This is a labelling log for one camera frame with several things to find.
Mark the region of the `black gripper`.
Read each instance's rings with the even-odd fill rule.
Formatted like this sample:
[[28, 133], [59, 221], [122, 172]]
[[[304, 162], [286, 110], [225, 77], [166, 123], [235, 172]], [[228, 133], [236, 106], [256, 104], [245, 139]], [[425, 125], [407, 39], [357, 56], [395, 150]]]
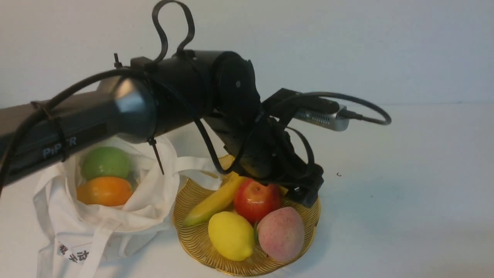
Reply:
[[313, 150], [301, 132], [300, 137], [307, 153], [302, 160], [291, 144], [286, 125], [274, 118], [259, 118], [252, 125], [227, 118], [219, 113], [205, 117], [205, 122], [224, 143], [234, 161], [225, 168], [219, 162], [210, 139], [205, 139], [215, 167], [221, 174], [235, 172], [261, 184], [277, 184], [287, 188], [287, 197], [304, 207], [312, 207], [323, 183], [323, 169], [316, 164]]

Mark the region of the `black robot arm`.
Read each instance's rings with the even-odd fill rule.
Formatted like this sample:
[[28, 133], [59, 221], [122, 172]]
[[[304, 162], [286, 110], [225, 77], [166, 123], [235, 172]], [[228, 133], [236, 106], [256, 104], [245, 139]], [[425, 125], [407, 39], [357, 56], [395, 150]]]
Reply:
[[50, 100], [1, 110], [1, 186], [67, 160], [113, 136], [132, 143], [194, 122], [216, 169], [286, 187], [305, 207], [318, 198], [323, 169], [303, 135], [307, 162], [286, 132], [315, 96], [281, 89], [261, 101], [252, 62], [234, 52], [181, 51], [95, 74]]

